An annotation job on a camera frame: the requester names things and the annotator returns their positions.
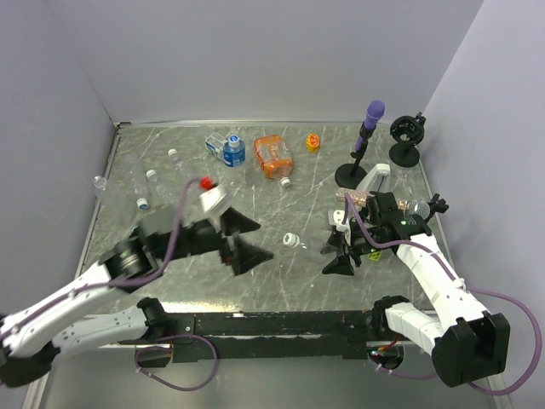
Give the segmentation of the clear bottle front white cap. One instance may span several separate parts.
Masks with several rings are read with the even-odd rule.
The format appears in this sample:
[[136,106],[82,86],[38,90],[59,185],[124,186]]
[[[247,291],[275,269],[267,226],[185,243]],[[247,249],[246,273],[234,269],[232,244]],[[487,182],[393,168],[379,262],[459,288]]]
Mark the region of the clear bottle front white cap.
[[298,252],[298,253],[302,252],[305,255],[321,255],[319,253],[319,251],[320,251],[321,247],[323,246],[323,244],[325,243],[326,240],[315,239],[313,237],[307,237],[307,236],[301,235],[301,234],[297,234],[297,235],[300,237],[301,243],[296,248],[286,247],[283,244],[283,239],[282,239],[282,244],[284,245],[284,247],[286,249],[291,250],[291,251],[295,251],[295,252]]

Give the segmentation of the clear bottle small white cap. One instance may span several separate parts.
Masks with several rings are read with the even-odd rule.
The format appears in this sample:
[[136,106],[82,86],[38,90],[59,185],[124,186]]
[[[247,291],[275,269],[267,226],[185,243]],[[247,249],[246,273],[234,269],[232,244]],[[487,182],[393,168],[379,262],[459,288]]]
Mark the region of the clear bottle small white cap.
[[175,195],[157,171],[149,169],[146,172],[146,178],[152,190],[152,198],[155,205],[172,205],[175,203]]

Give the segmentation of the clear Pocari bottle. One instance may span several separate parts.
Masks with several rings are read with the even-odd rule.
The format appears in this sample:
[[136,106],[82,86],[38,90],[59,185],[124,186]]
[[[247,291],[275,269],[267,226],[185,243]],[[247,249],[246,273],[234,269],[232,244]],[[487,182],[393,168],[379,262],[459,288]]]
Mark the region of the clear Pocari bottle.
[[104,176],[95,176],[94,180],[95,197],[102,201],[108,193],[108,180]]

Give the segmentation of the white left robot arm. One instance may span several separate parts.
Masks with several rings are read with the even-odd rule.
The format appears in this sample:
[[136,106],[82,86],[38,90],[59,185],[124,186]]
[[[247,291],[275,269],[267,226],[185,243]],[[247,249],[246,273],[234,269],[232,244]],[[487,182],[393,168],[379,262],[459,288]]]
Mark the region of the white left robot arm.
[[153,210],[128,238],[71,283],[1,318],[1,383],[8,388],[27,385],[58,362],[106,344],[161,341],[169,331],[169,319],[156,298],[142,299],[115,314],[91,312],[152,283],[177,259],[215,252],[234,274],[245,274],[273,259],[271,251],[241,237],[259,228],[259,223],[233,209],[221,216],[218,227],[207,219],[185,227],[171,205]]

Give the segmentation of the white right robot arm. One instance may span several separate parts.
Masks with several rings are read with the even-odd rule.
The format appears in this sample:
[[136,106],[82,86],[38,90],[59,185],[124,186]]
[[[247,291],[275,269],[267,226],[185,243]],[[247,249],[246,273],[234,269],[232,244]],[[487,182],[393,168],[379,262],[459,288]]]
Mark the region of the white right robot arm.
[[365,193],[356,198],[341,188],[345,208],[330,213],[332,233],[324,248],[336,257],[324,274],[352,275],[362,256],[390,250],[411,271],[436,315],[430,317],[402,296],[384,297],[371,310],[376,336],[400,335],[432,358],[449,387],[500,374],[508,357],[510,325],[492,314],[465,286],[439,248],[420,201],[398,201],[392,193]]

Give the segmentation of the orange plastic bottle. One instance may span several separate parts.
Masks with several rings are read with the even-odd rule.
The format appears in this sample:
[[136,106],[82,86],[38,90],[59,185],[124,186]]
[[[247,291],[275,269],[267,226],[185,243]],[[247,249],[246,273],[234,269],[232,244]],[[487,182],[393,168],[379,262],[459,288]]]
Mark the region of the orange plastic bottle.
[[278,181],[282,188],[289,187],[293,157],[284,138],[280,135],[257,138],[254,151],[264,176]]

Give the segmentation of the blue water bottle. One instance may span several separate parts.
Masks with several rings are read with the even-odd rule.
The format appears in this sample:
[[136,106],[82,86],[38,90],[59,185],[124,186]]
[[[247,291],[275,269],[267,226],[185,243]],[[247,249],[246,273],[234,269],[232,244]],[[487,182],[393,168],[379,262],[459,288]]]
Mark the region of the blue water bottle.
[[245,143],[238,135],[223,137],[214,132],[205,138],[204,143],[209,152],[227,167],[239,167],[245,162]]

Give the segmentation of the yellow orange bottle cap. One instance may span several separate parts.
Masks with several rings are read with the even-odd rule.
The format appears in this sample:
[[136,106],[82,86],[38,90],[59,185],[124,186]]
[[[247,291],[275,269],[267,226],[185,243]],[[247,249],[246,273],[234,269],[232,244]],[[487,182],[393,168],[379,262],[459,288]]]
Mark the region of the yellow orange bottle cap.
[[310,133],[307,135],[306,149],[310,153],[316,153],[320,149],[320,138],[317,134]]

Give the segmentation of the green toy brick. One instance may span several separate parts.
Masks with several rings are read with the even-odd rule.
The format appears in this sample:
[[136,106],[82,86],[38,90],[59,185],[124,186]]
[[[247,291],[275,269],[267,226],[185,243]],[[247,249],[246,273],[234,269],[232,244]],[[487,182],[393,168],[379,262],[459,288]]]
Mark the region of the green toy brick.
[[381,256],[382,256],[382,252],[381,251],[372,251],[368,254],[368,259],[373,261],[373,262],[379,262],[380,259],[381,259]]

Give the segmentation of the glitter silver microphone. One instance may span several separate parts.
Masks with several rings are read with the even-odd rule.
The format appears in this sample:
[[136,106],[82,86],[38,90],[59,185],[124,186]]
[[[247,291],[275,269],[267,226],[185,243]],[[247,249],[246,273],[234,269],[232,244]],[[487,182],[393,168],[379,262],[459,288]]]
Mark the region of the glitter silver microphone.
[[[373,193],[348,189],[344,187],[339,188],[336,192],[336,198],[340,202],[344,202],[347,195],[359,208],[364,208],[367,204],[367,201],[375,197]],[[394,202],[398,206],[398,208],[404,212],[405,215],[418,215],[421,216],[423,219],[426,219],[431,215],[430,205],[428,204],[428,202],[422,199],[395,199]]]

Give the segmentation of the purple microphone on stand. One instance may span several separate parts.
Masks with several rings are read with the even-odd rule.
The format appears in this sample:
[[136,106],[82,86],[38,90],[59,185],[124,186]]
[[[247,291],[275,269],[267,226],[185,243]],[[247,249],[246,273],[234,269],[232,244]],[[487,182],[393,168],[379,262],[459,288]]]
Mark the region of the purple microphone on stand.
[[367,172],[360,166],[370,138],[373,136],[379,120],[385,113],[385,103],[381,100],[373,100],[366,109],[365,119],[359,130],[354,151],[351,157],[354,159],[352,164],[343,164],[339,166],[335,173],[335,181],[338,187],[355,189],[359,183],[366,177]]

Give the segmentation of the white rectangular device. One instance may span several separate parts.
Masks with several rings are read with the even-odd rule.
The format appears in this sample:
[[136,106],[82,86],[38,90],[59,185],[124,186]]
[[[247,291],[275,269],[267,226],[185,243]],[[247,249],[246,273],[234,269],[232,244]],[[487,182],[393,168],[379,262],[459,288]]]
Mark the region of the white rectangular device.
[[389,164],[376,164],[357,185],[363,193],[390,192],[391,168]]

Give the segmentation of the black empty microphone stand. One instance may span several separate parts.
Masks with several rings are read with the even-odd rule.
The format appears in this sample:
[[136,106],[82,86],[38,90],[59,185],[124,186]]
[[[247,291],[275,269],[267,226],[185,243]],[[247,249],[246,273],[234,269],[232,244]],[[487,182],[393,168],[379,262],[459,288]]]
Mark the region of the black empty microphone stand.
[[411,168],[418,165],[420,152],[416,148],[425,135],[427,119],[419,112],[416,116],[405,115],[393,121],[390,136],[395,144],[389,149],[389,158],[397,166]]

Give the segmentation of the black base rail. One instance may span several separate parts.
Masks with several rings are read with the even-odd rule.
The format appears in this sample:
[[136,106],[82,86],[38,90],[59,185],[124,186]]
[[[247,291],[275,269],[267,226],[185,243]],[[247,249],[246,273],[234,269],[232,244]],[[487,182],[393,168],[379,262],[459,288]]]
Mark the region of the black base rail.
[[321,356],[365,360],[371,348],[401,339],[392,331],[377,330],[371,321],[367,310],[167,313],[163,330],[149,340],[121,344],[170,344],[175,363],[212,357],[209,347],[191,335],[210,341],[223,360]]

